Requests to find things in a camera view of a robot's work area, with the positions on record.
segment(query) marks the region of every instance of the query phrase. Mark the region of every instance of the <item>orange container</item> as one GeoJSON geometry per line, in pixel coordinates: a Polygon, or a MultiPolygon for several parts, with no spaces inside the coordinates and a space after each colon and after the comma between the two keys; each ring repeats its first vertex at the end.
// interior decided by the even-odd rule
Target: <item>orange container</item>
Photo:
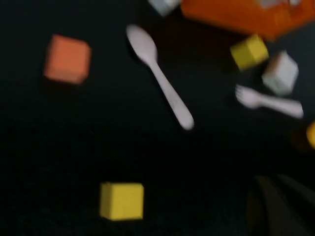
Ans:
{"type": "Polygon", "coordinates": [[[314,0],[267,9],[256,0],[182,0],[181,8],[187,18],[272,41],[315,19],[314,0]]]}

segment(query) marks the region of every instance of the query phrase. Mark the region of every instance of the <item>fork handle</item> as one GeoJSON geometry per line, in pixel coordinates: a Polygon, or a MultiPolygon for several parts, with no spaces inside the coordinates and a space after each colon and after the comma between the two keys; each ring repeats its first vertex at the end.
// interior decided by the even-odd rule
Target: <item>fork handle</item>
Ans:
{"type": "Polygon", "coordinates": [[[304,115],[302,105],[298,101],[263,95],[261,96],[260,102],[264,107],[268,107],[295,118],[302,118],[304,115]]]}

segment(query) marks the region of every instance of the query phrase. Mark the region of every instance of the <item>white spoon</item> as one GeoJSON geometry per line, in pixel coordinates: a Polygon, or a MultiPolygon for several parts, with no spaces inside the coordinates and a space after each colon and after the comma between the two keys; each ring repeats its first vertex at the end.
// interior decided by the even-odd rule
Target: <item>white spoon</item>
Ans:
{"type": "Polygon", "coordinates": [[[158,66],[157,48],[152,38],[135,25],[127,26],[126,31],[137,56],[151,68],[179,124],[186,130],[192,129],[194,126],[192,115],[158,66]]]}

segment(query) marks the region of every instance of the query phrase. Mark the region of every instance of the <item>plastic fork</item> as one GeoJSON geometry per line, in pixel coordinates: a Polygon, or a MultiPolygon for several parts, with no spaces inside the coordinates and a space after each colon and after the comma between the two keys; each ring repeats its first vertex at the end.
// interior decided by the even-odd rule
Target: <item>plastic fork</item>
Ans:
{"type": "Polygon", "coordinates": [[[250,109],[267,107],[294,118],[302,118],[304,115],[299,101],[263,95],[251,88],[240,85],[236,86],[235,95],[240,103],[250,109]]]}

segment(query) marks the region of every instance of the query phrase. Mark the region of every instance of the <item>spoon handle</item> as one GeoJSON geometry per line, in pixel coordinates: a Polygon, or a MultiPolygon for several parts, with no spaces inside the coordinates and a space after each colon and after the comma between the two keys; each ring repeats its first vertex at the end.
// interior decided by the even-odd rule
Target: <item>spoon handle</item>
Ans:
{"type": "Polygon", "coordinates": [[[298,101],[276,98],[267,95],[262,95],[260,99],[260,102],[264,107],[274,109],[295,118],[303,117],[303,108],[301,103],[298,101]]]}
{"type": "Polygon", "coordinates": [[[169,83],[160,67],[156,62],[150,63],[149,67],[151,68],[154,76],[157,79],[158,84],[160,85],[170,107],[172,108],[179,124],[186,130],[190,130],[194,126],[192,115],[190,114],[188,108],[181,100],[177,92],[174,90],[172,85],[169,83]]]}

